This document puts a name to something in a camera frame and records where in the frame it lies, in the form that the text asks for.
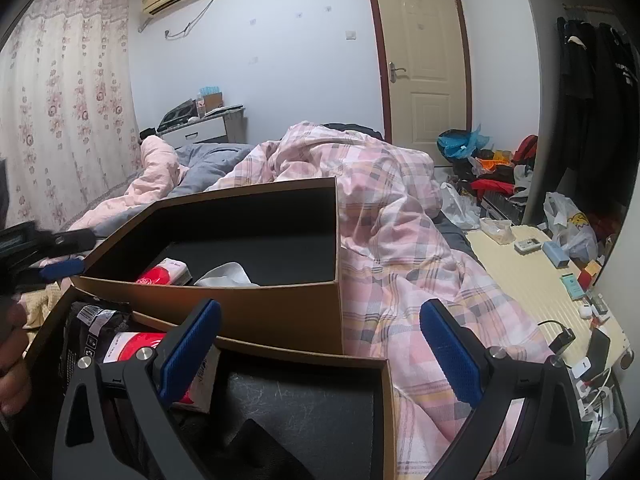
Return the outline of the person's hand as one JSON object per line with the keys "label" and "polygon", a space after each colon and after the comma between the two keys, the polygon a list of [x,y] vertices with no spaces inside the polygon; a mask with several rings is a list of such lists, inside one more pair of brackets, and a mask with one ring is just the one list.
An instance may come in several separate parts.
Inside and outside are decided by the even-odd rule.
{"label": "person's hand", "polygon": [[13,416],[24,408],[32,392],[29,370],[23,356],[29,343],[24,330],[27,322],[24,306],[12,299],[6,320],[12,330],[1,344],[0,401],[1,413]]}

